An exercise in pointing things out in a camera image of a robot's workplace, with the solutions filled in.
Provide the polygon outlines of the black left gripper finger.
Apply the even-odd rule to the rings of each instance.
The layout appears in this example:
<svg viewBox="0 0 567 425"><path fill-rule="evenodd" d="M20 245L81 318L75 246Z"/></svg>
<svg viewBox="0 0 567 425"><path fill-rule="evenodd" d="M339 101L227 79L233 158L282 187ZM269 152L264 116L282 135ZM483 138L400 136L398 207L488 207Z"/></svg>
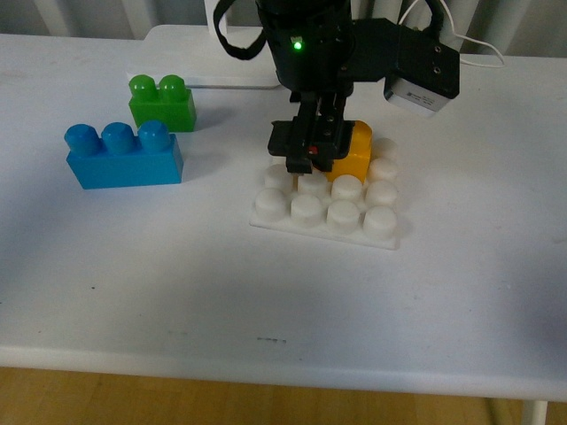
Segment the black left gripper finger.
<svg viewBox="0 0 567 425"><path fill-rule="evenodd" d="M342 94L326 93L318 100L309 158L320 171L330 172L334 162L349 153L354 122L344 119L345 107Z"/></svg>

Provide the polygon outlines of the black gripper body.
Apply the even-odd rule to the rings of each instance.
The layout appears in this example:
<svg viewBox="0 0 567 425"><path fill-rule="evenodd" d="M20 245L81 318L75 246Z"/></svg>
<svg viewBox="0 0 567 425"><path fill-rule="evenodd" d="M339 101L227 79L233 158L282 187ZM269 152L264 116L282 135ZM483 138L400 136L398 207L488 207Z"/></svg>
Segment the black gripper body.
<svg viewBox="0 0 567 425"><path fill-rule="evenodd" d="M258 1L263 34L279 82L291 101L353 93L351 82L339 80L341 66L354 48L349 1Z"/></svg>

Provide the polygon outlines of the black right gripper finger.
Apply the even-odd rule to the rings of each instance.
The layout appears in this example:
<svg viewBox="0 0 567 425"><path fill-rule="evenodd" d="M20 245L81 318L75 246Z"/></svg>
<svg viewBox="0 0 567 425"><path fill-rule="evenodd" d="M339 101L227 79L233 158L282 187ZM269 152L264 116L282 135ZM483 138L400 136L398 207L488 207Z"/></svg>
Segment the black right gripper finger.
<svg viewBox="0 0 567 425"><path fill-rule="evenodd" d="M308 152L315 137L317 112L317 100L303 100L298 115L292 121L272 122L268 153L274 157L285 157L285 166L290 174L311 174L313 169L320 169Z"/></svg>

